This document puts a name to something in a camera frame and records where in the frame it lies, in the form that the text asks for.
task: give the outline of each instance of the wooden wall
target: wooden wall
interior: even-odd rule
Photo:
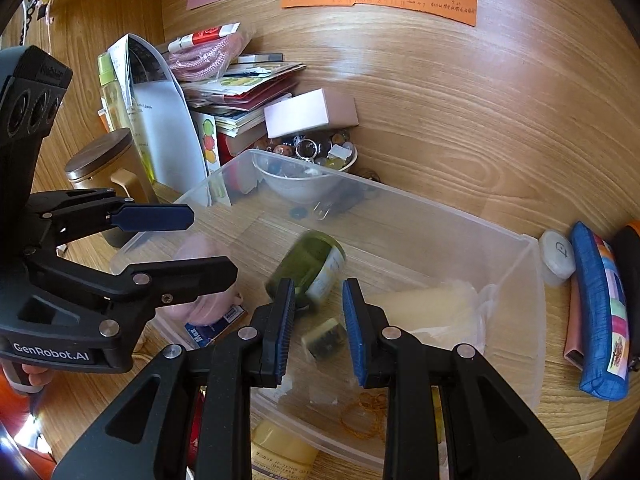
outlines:
[[[20,44],[22,22],[22,8],[19,8],[11,18],[11,21],[8,23],[5,30],[2,31],[2,43],[0,44],[2,48],[8,48],[10,46],[17,46]]]
[[[72,155],[104,134],[97,57],[133,32],[151,43],[164,41],[161,0],[74,0],[54,7],[49,33],[45,20],[33,21],[28,43],[49,51],[71,67],[74,77],[36,167],[34,190],[69,187],[63,168]]]
[[[241,21],[356,98],[360,165],[516,232],[640,215],[640,51],[609,0],[479,0],[478,26],[379,6],[162,0],[168,39]]]

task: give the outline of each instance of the blue gripper pad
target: blue gripper pad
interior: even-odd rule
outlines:
[[[184,231],[194,218],[187,204],[125,204],[111,215],[111,224],[126,232]]]

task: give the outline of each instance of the white cable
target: white cable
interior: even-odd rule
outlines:
[[[47,5],[47,8],[45,9],[44,21],[47,24],[47,37],[49,38],[49,49],[47,50],[47,54],[52,56],[52,53],[51,53],[51,23],[53,22],[53,16],[49,17],[49,7],[50,7],[50,5]]]
[[[22,1],[22,44],[27,43],[27,4]]]

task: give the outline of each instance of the clear plastic storage box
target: clear plastic storage box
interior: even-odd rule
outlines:
[[[363,440],[345,428],[367,431],[373,422],[370,413],[353,408],[363,390],[353,376],[348,346],[315,362],[300,342],[323,321],[343,320],[340,285],[348,277],[359,279],[365,299],[450,283],[472,287],[476,299],[469,308],[477,322],[471,330],[467,323],[456,332],[454,319],[445,327],[425,326],[418,332],[436,343],[445,333],[475,344],[520,397],[531,408],[537,406],[546,320],[533,238],[382,184],[257,150],[241,153],[178,202],[195,211],[193,226],[184,232],[137,235],[116,254],[112,272],[131,263],[169,260],[187,237],[206,234],[228,248],[239,269],[244,307],[251,313],[270,301],[264,283],[305,230],[325,232],[344,248],[344,275],[328,302],[296,318],[282,385],[252,394],[252,408],[259,415],[313,446],[382,468],[382,440]],[[424,313],[428,317],[437,308],[425,304]],[[167,342],[196,348],[184,327],[162,309],[152,324]]]

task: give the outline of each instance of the human hand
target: human hand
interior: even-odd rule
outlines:
[[[31,386],[44,386],[53,380],[53,370],[39,366],[22,365],[22,370],[29,374]]]

